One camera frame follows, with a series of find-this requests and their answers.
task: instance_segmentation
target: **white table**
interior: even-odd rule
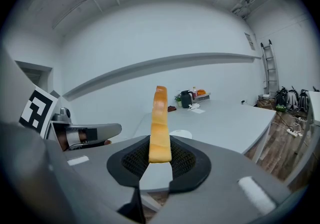
[[[169,131],[187,130],[195,140],[242,154],[261,138],[253,158],[254,162],[258,161],[275,111],[218,100],[200,102],[200,109],[205,112],[197,114],[178,108],[168,113]],[[146,114],[134,137],[150,135],[151,120],[151,113]],[[140,190],[143,192],[168,190],[171,180],[172,171],[169,163],[149,164],[140,180]]]

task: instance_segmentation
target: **black kettle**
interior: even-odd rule
[[[183,108],[189,108],[189,105],[192,105],[191,96],[189,95],[189,93],[192,94],[192,98],[194,99],[195,94],[192,91],[189,91],[189,90],[181,91],[180,99],[181,99]]]

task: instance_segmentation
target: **bottle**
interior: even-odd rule
[[[192,92],[194,93],[194,96],[196,97],[197,95],[198,95],[198,92],[197,92],[197,89],[196,89],[196,87],[193,87],[193,90],[192,90]]]

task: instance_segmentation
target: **cable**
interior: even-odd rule
[[[273,124],[278,125],[280,128],[282,128],[282,129],[284,129],[284,130],[287,130],[286,128],[282,127],[281,125],[279,125],[279,124],[277,124],[277,123],[275,123],[275,122],[273,122]]]
[[[278,114],[278,113],[276,113],[277,114],[277,116],[279,116],[280,117],[280,119],[282,120],[282,122],[283,122],[283,124],[285,125],[285,126],[287,126],[288,128],[292,128],[292,130],[294,130],[294,128],[292,127],[292,126],[289,126],[289,125],[287,125],[287,123],[282,119],[282,117]]]
[[[295,123],[294,123],[294,126],[299,126],[299,131],[296,131],[296,132],[301,133],[301,126],[300,126],[300,124],[295,122]]]
[[[289,115],[289,117],[291,117],[291,118],[293,118],[293,119],[296,119],[298,122],[295,122],[294,123],[294,126],[299,126],[299,128],[300,128],[300,131],[298,131],[298,132],[301,132],[301,130],[305,130],[303,127],[302,127],[302,125],[300,125],[300,120],[299,120],[299,118],[298,117],[296,117],[296,116],[292,116],[292,115]]]

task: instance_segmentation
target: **bread slice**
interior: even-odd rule
[[[170,162],[172,158],[169,129],[167,126],[168,99],[166,87],[157,86],[154,96],[149,147],[149,162]]]

